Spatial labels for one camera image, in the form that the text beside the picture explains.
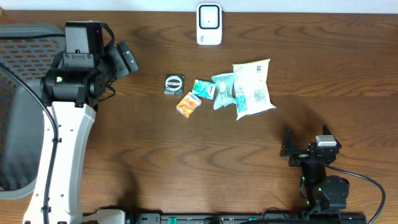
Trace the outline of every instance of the wood grain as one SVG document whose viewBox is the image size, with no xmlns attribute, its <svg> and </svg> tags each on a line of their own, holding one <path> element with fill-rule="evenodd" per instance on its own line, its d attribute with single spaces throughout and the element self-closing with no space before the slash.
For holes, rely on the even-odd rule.
<svg viewBox="0 0 398 224">
<path fill-rule="evenodd" d="M 386 190 L 376 223 L 398 219 L 397 15 L 227 12 L 223 43 L 214 47 L 197 45 L 195 13 L 4 11 L 0 23 L 63 27 L 89 19 L 127 40 L 140 70 L 115 83 L 117 95 L 99 106 L 81 183 L 84 212 L 106 205 L 165 213 L 297 210 L 306 204 L 300 169 L 279 157 L 283 128 L 304 148 L 327 124 L 343 145 L 333 165 Z M 168 73 L 184 74 L 187 92 L 196 78 L 265 58 L 274 111 L 235 122 L 234 106 L 213 111 L 204 99 L 185 119 L 175 109 L 182 97 L 163 93 Z M 351 183 L 347 211 L 369 220 L 378 188 L 338 175 Z M 21 222 L 29 200 L 1 201 L 1 223 Z"/>
</svg>

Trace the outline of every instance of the teal packet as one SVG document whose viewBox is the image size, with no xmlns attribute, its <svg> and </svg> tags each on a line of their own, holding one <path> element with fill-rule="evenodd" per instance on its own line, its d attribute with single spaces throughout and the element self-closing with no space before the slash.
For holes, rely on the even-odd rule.
<svg viewBox="0 0 398 224">
<path fill-rule="evenodd" d="M 225 73 L 221 75 L 215 75 L 211 79 L 216 84 L 217 97 L 214 101 L 213 109 L 217 110 L 222 106 L 230 105 L 231 103 L 236 104 L 236 100 L 232 95 L 232 87 L 235 82 L 235 73 Z"/>
<path fill-rule="evenodd" d="M 212 100 L 214 98 L 215 91 L 216 85 L 212 82 L 195 80 L 195 84 L 193 84 L 192 93 L 199 97 Z"/>
</svg>

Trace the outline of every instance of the black box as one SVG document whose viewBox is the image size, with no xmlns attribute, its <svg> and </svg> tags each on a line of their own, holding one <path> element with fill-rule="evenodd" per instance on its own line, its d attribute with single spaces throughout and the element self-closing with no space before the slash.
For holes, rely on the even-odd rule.
<svg viewBox="0 0 398 224">
<path fill-rule="evenodd" d="M 184 76 L 183 75 L 166 75 L 164 83 L 164 93 L 171 95 L 184 94 Z"/>
</svg>

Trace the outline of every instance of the orange packet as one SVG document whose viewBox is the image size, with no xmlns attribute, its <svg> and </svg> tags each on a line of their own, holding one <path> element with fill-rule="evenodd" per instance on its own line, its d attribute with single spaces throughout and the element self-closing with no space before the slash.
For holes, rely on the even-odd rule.
<svg viewBox="0 0 398 224">
<path fill-rule="evenodd" d="M 188 92 L 181 102 L 178 103 L 177 110 L 186 118 L 189 118 L 193 111 L 195 111 L 200 105 L 201 99 L 199 99 L 199 97 L 195 96 L 193 93 Z"/>
</svg>

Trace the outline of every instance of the white wall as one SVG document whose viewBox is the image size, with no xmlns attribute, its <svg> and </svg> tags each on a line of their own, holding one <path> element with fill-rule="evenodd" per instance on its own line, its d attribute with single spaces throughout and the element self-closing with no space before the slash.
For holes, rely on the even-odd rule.
<svg viewBox="0 0 398 224">
<path fill-rule="evenodd" d="M 1 0 L 0 6 L 6 10 L 195 11 L 201 2 L 218 2 L 226 12 L 398 13 L 398 0 Z"/>
</svg>

